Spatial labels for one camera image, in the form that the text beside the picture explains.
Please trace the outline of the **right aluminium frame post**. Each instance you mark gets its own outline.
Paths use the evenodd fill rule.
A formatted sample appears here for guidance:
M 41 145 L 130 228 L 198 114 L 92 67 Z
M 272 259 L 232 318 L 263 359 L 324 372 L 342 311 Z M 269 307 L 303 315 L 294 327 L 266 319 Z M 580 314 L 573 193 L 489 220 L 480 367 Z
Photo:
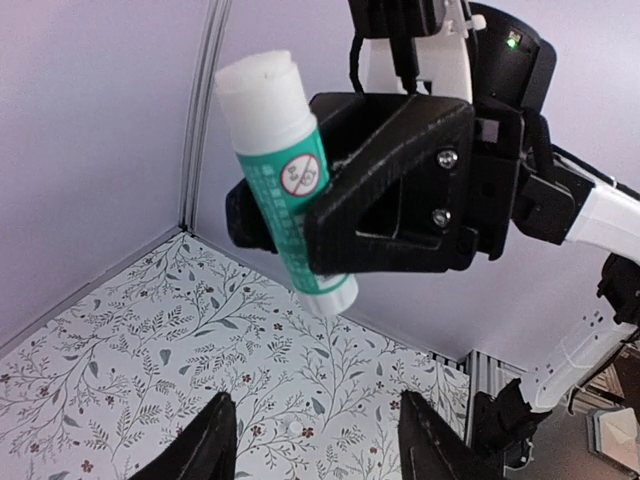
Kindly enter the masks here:
M 182 156 L 179 227 L 195 230 L 213 78 L 224 43 L 232 0 L 209 1 L 189 99 Z

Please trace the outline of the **white glue stick cap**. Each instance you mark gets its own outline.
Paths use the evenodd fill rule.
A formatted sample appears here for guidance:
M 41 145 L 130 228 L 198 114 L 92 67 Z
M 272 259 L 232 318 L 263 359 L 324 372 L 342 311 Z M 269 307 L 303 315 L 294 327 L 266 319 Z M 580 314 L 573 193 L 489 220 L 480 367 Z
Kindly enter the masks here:
M 303 425 L 298 421 L 292 421 L 287 427 L 287 432 L 292 437 L 301 436 L 303 432 Z

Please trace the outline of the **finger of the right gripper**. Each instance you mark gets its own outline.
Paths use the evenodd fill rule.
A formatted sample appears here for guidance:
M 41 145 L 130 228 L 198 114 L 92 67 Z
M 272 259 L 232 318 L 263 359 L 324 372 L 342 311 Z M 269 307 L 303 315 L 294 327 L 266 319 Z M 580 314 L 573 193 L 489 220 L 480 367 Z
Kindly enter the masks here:
M 227 193 L 225 211 L 227 232 L 236 247 L 277 254 L 271 233 L 246 179 L 242 179 Z

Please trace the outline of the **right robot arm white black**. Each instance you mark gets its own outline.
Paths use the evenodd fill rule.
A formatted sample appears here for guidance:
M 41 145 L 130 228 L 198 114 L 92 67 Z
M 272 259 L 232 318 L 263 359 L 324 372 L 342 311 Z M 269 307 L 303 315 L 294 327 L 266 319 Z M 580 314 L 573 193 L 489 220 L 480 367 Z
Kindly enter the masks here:
M 227 195 L 241 248 L 278 254 L 318 316 L 365 272 L 444 273 L 498 259 L 507 232 L 608 252 L 613 309 L 550 349 L 493 402 L 541 419 L 639 327 L 639 196 L 555 146 L 542 116 L 556 65 L 532 28 L 469 1 L 353 1 L 348 93 L 307 97 L 290 52 L 217 71 L 243 171 Z

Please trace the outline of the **aluminium front rail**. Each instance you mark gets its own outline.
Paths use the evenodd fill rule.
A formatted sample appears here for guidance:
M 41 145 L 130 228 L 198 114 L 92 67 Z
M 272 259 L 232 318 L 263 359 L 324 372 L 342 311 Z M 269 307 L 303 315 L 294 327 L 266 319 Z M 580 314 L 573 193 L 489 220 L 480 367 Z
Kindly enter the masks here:
M 476 394 L 482 392 L 496 397 L 523 371 L 478 350 L 471 350 L 458 360 L 439 353 L 429 353 L 428 358 L 439 363 L 431 400 L 438 413 L 471 446 Z

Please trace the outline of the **floral patterned table mat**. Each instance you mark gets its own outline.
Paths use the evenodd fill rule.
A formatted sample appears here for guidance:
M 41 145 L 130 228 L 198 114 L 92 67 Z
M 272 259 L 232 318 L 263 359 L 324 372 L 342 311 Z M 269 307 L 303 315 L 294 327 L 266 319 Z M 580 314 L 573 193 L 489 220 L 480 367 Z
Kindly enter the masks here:
M 238 478 L 396 479 L 401 392 L 434 406 L 428 354 L 314 317 L 291 291 L 179 235 L 2 360 L 1 475 L 128 478 L 226 391 Z

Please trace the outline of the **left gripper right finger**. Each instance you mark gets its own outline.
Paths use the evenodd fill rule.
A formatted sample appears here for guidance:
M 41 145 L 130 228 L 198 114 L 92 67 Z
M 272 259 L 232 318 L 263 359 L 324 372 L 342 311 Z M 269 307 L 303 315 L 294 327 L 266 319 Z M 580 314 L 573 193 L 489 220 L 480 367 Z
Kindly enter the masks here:
M 401 394 L 399 454 L 404 480 L 504 479 L 473 452 L 418 392 Z

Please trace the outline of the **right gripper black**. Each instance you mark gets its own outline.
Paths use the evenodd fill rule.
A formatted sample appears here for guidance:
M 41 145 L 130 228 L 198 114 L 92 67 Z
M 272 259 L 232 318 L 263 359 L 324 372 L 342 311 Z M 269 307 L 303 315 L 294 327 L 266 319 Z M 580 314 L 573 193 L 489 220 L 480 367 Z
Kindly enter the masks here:
M 331 171 L 306 213 L 318 274 L 444 273 L 499 258 L 524 124 L 503 107 L 423 95 L 320 93 Z

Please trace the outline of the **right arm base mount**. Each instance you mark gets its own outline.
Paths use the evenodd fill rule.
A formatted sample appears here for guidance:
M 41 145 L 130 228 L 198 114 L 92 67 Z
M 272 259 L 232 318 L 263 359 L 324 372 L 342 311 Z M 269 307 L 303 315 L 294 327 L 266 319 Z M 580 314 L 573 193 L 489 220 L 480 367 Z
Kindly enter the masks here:
M 535 413 L 521 392 L 521 379 L 511 380 L 496 397 L 474 397 L 471 449 L 493 473 L 503 474 L 506 453 L 531 439 L 551 412 Z

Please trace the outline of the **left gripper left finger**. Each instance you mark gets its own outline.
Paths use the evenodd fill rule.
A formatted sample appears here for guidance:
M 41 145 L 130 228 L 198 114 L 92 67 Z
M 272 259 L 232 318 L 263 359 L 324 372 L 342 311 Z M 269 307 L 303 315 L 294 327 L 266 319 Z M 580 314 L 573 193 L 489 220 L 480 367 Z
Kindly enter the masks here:
M 236 406 L 228 393 L 219 392 L 131 480 L 233 480 L 236 453 Z

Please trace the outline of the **green white glue stick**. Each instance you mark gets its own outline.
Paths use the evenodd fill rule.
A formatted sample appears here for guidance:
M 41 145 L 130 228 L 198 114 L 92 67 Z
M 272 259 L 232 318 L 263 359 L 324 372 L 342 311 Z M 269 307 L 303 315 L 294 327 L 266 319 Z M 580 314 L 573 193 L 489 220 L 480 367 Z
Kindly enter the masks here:
M 319 317 L 346 311 L 358 294 L 355 277 L 310 268 L 304 215 L 330 174 L 291 53 L 247 56 L 218 70 L 215 86 L 245 179 L 300 301 Z

